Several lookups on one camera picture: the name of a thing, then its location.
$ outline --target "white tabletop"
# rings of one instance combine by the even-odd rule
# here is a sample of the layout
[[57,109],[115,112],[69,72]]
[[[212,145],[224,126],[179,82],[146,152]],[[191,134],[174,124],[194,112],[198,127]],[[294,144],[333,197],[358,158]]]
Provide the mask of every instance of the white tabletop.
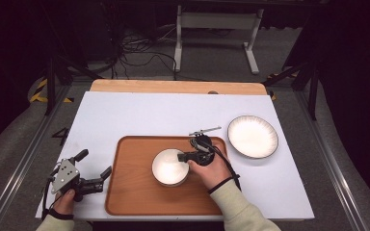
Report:
[[[276,152],[265,159],[250,159],[232,147],[227,126],[238,116],[259,116],[277,131]],[[314,218],[301,177],[268,95],[185,93],[121,93],[88,91],[68,134],[59,160],[83,149],[89,155],[76,167],[85,179],[98,178],[113,165],[117,143],[125,136],[188,136],[221,126],[208,136],[226,142],[227,154],[241,175],[242,192],[266,218]],[[74,216],[86,220],[220,220],[221,216],[110,216],[104,209],[109,180],[104,191],[88,194],[75,203]],[[49,194],[47,205],[54,200]],[[36,217],[41,216],[41,204]]]

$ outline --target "gray floor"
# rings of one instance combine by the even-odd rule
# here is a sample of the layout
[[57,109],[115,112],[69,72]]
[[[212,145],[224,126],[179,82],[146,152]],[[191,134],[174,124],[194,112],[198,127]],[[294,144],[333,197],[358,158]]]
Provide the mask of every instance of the gray floor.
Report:
[[[177,78],[194,81],[262,82],[266,80],[267,75],[280,72],[299,32],[299,29],[260,30],[253,48],[260,69],[260,74],[255,76],[251,75],[241,48],[247,33],[233,31],[226,37],[202,31],[185,33],[182,68]],[[152,48],[171,56],[173,49],[174,42],[170,40]],[[132,54],[127,55],[127,60],[132,64],[142,64],[151,57],[149,54]],[[172,66],[170,59],[162,59],[168,66]],[[127,78],[121,65],[117,66],[117,73],[120,79]],[[130,79],[172,80],[172,72],[156,58],[142,67],[128,66],[126,73]],[[102,75],[107,78],[111,76],[110,72]],[[40,221],[34,216],[42,197],[42,188],[62,149],[60,139],[51,138],[51,135],[64,127],[70,128],[83,93],[90,88],[91,83],[86,80],[84,77],[76,78],[67,93],[68,97],[75,99],[74,103],[62,103],[53,115],[47,132],[41,139],[41,145],[36,148],[32,164],[24,169],[25,177],[19,179],[20,187],[13,189],[16,194],[9,199],[7,210],[0,213],[0,230],[35,230],[39,226]],[[297,93],[289,88],[291,82],[291,79],[285,79],[268,90],[273,90],[276,94],[274,105],[277,115],[304,180],[315,219],[276,223],[282,230],[356,230],[349,222],[330,179],[320,147],[306,123],[306,114],[301,109]],[[31,87],[30,92],[35,90],[38,83],[39,81]],[[25,152],[30,150],[30,143],[43,120],[45,106],[44,103],[32,103],[0,136],[0,196]],[[348,183],[363,221],[370,230],[370,191],[337,136],[322,86],[318,90],[316,115],[320,132]],[[92,229],[86,222],[77,221],[75,230]]]

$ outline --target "black wristband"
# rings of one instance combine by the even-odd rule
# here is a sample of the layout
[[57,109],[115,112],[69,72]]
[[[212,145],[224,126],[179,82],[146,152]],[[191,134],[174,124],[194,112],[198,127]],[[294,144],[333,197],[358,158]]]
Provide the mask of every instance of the black wristband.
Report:
[[51,215],[53,218],[63,219],[63,220],[73,219],[73,218],[74,218],[74,215],[63,215],[63,214],[59,214],[59,213],[58,213],[58,212],[56,212],[56,210],[54,210],[54,209],[51,209],[51,210],[49,211],[49,215]]
[[210,189],[208,191],[209,194],[212,194],[215,190],[217,190],[218,188],[220,188],[222,185],[224,185],[227,181],[233,179],[233,177],[228,177],[226,178],[225,180],[223,180],[221,183],[219,183],[218,185],[216,185],[214,188]]

